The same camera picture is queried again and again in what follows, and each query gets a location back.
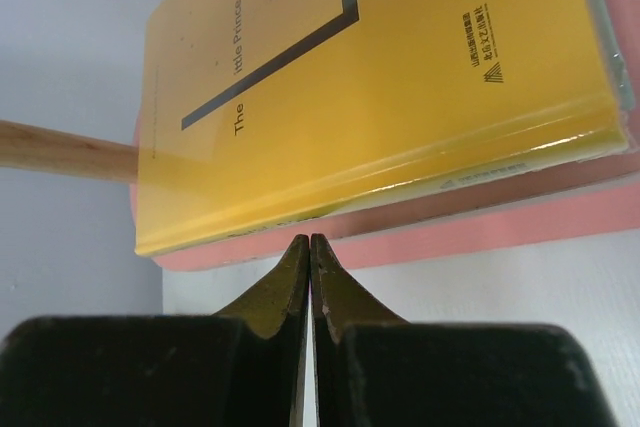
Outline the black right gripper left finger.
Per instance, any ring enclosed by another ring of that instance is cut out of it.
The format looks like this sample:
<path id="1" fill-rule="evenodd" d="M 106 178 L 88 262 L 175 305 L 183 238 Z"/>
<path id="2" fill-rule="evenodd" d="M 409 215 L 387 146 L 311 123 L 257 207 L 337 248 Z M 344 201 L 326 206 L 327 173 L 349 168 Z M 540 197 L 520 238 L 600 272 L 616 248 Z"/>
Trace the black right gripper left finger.
<path id="1" fill-rule="evenodd" d="M 41 316 L 1 344 L 5 426 L 299 426 L 309 240 L 209 315 Z"/>

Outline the yellow Little Prince book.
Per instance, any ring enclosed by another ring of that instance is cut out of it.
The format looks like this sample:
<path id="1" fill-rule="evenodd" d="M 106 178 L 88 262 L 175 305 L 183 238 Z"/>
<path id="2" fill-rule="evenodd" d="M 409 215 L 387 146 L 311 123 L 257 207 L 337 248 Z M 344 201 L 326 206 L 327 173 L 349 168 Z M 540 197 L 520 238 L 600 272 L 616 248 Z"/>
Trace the yellow Little Prince book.
<path id="1" fill-rule="evenodd" d="M 136 251 L 625 151 L 587 0 L 163 0 Z"/>

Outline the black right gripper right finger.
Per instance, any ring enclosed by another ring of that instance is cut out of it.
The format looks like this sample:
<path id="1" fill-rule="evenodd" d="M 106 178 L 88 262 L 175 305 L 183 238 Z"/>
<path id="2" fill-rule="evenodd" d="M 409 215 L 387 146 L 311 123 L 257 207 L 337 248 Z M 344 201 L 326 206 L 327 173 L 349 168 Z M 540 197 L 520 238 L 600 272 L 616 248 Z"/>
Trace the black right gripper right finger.
<path id="1" fill-rule="evenodd" d="M 322 426 L 635 426 L 639 270 L 607 240 L 351 276 L 311 239 Z"/>

